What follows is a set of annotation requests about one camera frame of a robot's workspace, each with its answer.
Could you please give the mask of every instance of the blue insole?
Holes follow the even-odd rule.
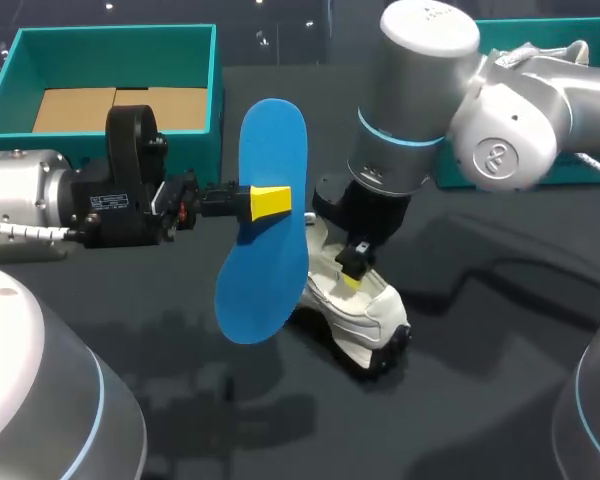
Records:
[[[258,343],[274,335],[307,283],[307,156],[307,127],[295,105],[268,99],[249,110],[240,132],[239,183],[290,186],[292,211],[275,221],[241,225],[218,275],[216,317],[235,343]]]

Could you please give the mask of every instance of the teal box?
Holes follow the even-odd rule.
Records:
[[[104,157],[104,131],[32,132],[46,89],[105,87],[206,88],[204,129],[162,132],[167,170],[193,168],[202,185],[220,180],[224,88],[215,25],[21,29],[0,73],[0,150],[53,149],[73,168]]]
[[[590,65],[600,67],[600,18],[482,20],[477,23],[480,51],[484,54],[494,48],[513,50],[525,42],[539,48],[559,48],[585,40],[589,44]],[[440,188],[474,187],[460,173],[448,143],[438,158],[435,176]],[[561,154],[541,185],[596,183],[600,183],[600,172],[574,155]]]

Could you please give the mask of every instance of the black tabletop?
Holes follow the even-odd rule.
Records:
[[[224,179],[237,175],[244,114],[267,97],[305,116],[309,186],[345,171],[359,78],[357,66],[226,68]],[[317,315],[296,315],[260,345],[222,336],[215,275],[236,232],[232,220],[204,219],[174,244],[5,267],[133,389],[152,471],[558,478],[551,410],[600,322],[600,188],[498,196],[427,184],[380,253],[414,337],[377,383],[341,368]]]

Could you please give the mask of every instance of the yellow tab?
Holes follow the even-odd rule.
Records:
[[[349,275],[342,274],[342,278],[344,279],[344,283],[354,290],[358,290],[360,288],[360,283],[362,283],[362,280],[356,280]]]
[[[251,221],[291,211],[291,187],[251,187]]]

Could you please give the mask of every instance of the sneaker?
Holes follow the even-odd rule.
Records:
[[[406,349],[411,326],[397,290],[375,270],[352,286],[336,256],[343,245],[325,245],[324,219],[305,215],[309,278],[299,306],[320,312],[336,345],[364,370],[381,373]]]

